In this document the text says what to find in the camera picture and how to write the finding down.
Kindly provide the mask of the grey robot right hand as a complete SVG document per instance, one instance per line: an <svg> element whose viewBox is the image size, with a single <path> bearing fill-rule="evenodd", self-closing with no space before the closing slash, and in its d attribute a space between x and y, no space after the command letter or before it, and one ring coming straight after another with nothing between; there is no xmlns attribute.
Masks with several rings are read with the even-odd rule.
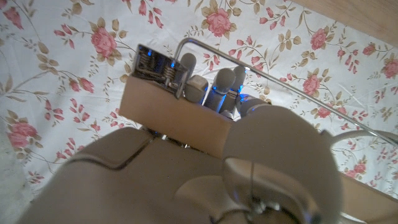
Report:
<svg viewBox="0 0 398 224"><path fill-rule="evenodd" d="M336 223L341 179L319 133L249 95L231 123L153 86L139 98L148 131L123 128L64 164L21 223Z"/></svg>

